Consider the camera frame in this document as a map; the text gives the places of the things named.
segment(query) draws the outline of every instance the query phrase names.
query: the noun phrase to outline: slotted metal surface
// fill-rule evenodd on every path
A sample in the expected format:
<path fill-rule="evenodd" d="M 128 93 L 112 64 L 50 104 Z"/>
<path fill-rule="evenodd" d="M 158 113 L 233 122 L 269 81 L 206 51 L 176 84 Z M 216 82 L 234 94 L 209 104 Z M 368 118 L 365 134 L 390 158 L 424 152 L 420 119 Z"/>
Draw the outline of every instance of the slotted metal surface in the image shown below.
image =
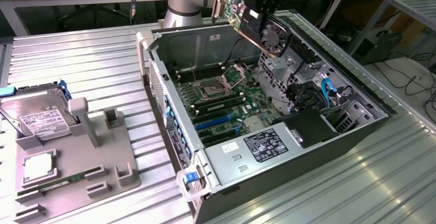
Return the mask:
<path fill-rule="evenodd" d="M 89 116 L 117 108 L 125 116 L 141 185 L 45 223 L 192 223 L 138 72 L 134 34 L 157 24 L 16 38 L 8 84 L 61 78 L 72 97 L 88 99 Z M 12 223 L 14 132 L 0 134 L 0 222 Z"/>
<path fill-rule="evenodd" d="M 290 19 L 397 115 L 342 157 L 208 223 L 434 223 L 433 126 L 398 104 L 318 30 L 298 15 Z"/>
<path fill-rule="evenodd" d="M 436 0 L 390 0 L 392 5 L 436 31 Z"/>

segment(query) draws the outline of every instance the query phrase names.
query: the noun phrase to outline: cpu tray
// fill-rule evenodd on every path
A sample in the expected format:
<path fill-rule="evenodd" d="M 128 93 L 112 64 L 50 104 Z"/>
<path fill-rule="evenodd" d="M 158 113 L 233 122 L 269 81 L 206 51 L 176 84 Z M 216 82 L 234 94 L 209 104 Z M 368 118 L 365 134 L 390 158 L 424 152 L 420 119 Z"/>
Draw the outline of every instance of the cpu tray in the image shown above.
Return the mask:
<path fill-rule="evenodd" d="M 40 223 L 140 185 L 121 113 L 112 109 L 101 116 L 84 116 L 77 116 L 81 123 L 69 127 L 66 136 L 16 140 L 16 223 Z M 25 160 L 46 154 L 52 157 L 49 175 L 24 180 Z"/>

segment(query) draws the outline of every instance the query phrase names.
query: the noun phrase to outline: warning label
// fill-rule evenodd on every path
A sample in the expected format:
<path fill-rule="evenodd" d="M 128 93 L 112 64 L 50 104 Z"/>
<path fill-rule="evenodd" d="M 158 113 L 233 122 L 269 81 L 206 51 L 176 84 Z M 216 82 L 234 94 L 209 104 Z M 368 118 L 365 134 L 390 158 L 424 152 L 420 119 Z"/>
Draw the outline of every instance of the warning label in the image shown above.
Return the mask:
<path fill-rule="evenodd" d="M 68 130 L 68 124 L 58 109 L 18 117 L 22 124 L 37 137 Z"/>
<path fill-rule="evenodd" d="M 248 136 L 244 138 L 244 141 L 258 163 L 288 151 L 288 148 L 273 129 Z"/>

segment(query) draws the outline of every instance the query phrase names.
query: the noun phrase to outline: gray component holder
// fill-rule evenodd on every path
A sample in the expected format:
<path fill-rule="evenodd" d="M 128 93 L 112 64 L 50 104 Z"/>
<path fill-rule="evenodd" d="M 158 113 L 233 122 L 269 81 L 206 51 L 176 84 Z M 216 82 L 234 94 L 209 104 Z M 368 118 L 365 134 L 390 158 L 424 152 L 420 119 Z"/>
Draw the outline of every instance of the gray component holder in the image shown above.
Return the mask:
<path fill-rule="evenodd" d="M 104 165 L 100 165 L 98 167 L 100 167 L 100 170 L 97 170 L 97 171 L 94 171 L 94 172 L 92 172 L 92 173 L 84 175 L 84 178 L 85 178 L 88 181 L 90 181 L 90 180 L 93 180 L 93 179 L 96 179 L 96 178 L 98 178 L 98 177 L 102 177 L 102 176 L 105 176 L 105 175 L 108 174 L 108 171 L 106 171 L 106 169 L 104 168 Z"/>
<path fill-rule="evenodd" d="M 37 178 L 26 183 L 22 182 L 22 179 L 21 179 L 21 187 L 22 188 L 29 188 L 34 185 L 38 185 L 38 184 L 42 184 L 50 180 L 54 180 L 56 178 L 60 177 L 60 171 L 57 170 L 57 168 L 53 168 L 53 174 L 45 176 L 45 177 L 41 177 L 41 178 Z"/>
<path fill-rule="evenodd" d="M 96 131 L 92 128 L 90 120 L 88 117 L 86 98 L 81 97 L 81 98 L 74 98 L 74 99 L 68 100 L 68 110 L 69 110 L 69 113 L 78 118 L 93 147 L 98 147 L 100 146 L 98 136 L 96 134 Z"/>
<path fill-rule="evenodd" d="M 24 150 L 28 150 L 37 146 L 42 146 L 42 142 L 38 140 L 38 138 L 34 135 L 21 137 L 21 138 L 18 138 L 18 136 L 17 136 L 16 143 Z"/>
<path fill-rule="evenodd" d="M 17 223 L 25 223 L 36 218 L 41 219 L 40 217 L 44 216 L 44 210 L 45 208 L 41 205 L 34 204 L 14 214 L 13 221 Z"/>
<path fill-rule="evenodd" d="M 116 176 L 117 184 L 120 187 L 130 184 L 134 181 L 136 174 L 134 174 L 134 171 L 132 170 L 129 162 L 128 162 L 126 173 L 124 173 L 122 171 L 118 171 L 117 167 L 114 167 L 113 169 L 114 169 L 114 176 Z"/>
<path fill-rule="evenodd" d="M 122 126 L 124 116 L 116 109 L 102 111 L 104 122 L 106 123 L 108 129 Z"/>
<path fill-rule="evenodd" d="M 25 166 L 25 159 L 26 159 L 26 158 L 30 158 L 30 157 L 33 157 L 33 156 L 36 156 L 36 155 L 45 154 L 45 153 L 49 153 L 49 152 L 52 153 L 52 159 L 57 158 L 58 153 L 57 153 L 57 150 L 56 150 L 56 149 L 45 150 L 45 151 L 41 151 L 41 152 L 38 152 L 38 153 L 36 153 L 36 154 L 28 155 L 28 156 L 22 159 L 21 165 Z M 30 180 L 30 181 L 28 181 L 28 182 L 24 182 L 24 179 L 21 179 L 21 183 L 22 183 L 22 184 L 21 184 L 21 187 L 28 188 L 28 187 L 34 186 L 34 185 L 37 185 L 37 184 L 45 182 L 45 181 L 53 180 L 53 179 L 56 179 L 57 177 L 60 177 L 60 171 L 58 171 L 57 168 L 54 167 L 54 168 L 53 168 L 53 174 L 50 174 L 50 175 L 48 175 L 48 176 L 45 176 L 45 177 L 37 178 L 37 179 Z"/>
<path fill-rule="evenodd" d="M 14 213 L 21 213 L 22 209 L 25 212 L 25 207 L 37 204 L 44 206 L 46 209 L 44 212 L 40 209 L 30 210 L 30 214 L 25 212 L 16 218 L 14 221 L 17 223 L 40 223 L 85 205 L 89 205 L 124 191 L 136 188 L 140 185 L 137 165 L 133 157 L 122 115 L 117 112 L 108 113 L 112 115 L 113 113 L 116 114 L 116 120 L 118 123 L 118 126 L 110 126 L 110 129 L 108 129 L 106 124 L 108 117 L 109 120 L 113 120 L 113 116 L 110 117 L 110 114 L 109 116 L 101 115 L 89 119 L 92 130 L 96 132 L 98 137 L 98 147 L 93 147 L 88 134 L 80 133 L 80 131 L 84 132 L 81 124 L 72 126 L 74 128 L 70 127 L 72 133 L 69 135 L 44 141 L 42 146 L 37 146 L 26 150 L 17 147 L 14 184 L 14 190 L 17 193 L 22 190 L 32 189 L 32 187 L 21 187 L 24 176 L 22 163 L 24 159 L 29 157 L 29 155 L 40 154 L 49 150 L 56 150 L 58 153 L 56 158 L 56 168 L 61 171 L 61 178 L 84 172 L 96 166 L 101 167 L 98 171 L 86 174 L 81 181 L 76 181 L 70 184 L 56 187 L 46 192 L 32 191 L 24 195 L 16 195 Z M 100 182 L 106 182 L 108 189 L 97 190 L 96 192 L 98 194 L 92 193 L 90 198 L 86 194 L 86 187 Z M 60 205 L 58 202 L 65 200 L 69 200 L 68 204 Z"/>
<path fill-rule="evenodd" d="M 108 185 L 106 181 L 101 181 L 98 183 L 86 186 L 86 195 L 89 198 L 98 196 L 110 191 L 110 186 Z"/>
<path fill-rule="evenodd" d="M 44 196 L 42 193 L 38 190 L 36 190 L 33 192 L 29 192 L 29 193 L 21 195 L 21 196 L 17 196 L 14 198 L 14 201 L 18 202 L 20 204 L 24 204 L 25 202 L 28 202 L 28 201 L 30 201 L 30 200 L 33 200 L 33 199 L 36 199 L 38 197 L 42 197 L 42 196 Z"/>

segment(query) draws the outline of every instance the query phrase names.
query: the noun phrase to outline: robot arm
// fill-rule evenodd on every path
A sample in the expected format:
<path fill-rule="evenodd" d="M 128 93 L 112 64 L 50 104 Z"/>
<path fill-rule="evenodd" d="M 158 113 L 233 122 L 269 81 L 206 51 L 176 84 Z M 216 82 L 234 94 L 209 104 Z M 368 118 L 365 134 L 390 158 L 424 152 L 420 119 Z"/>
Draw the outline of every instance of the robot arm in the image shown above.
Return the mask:
<path fill-rule="evenodd" d="M 286 23 L 273 16 L 285 0 L 168 0 L 165 28 L 201 24 L 200 7 L 212 7 L 212 23 L 225 17 L 260 49 L 280 56 L 290 42 Z"/>

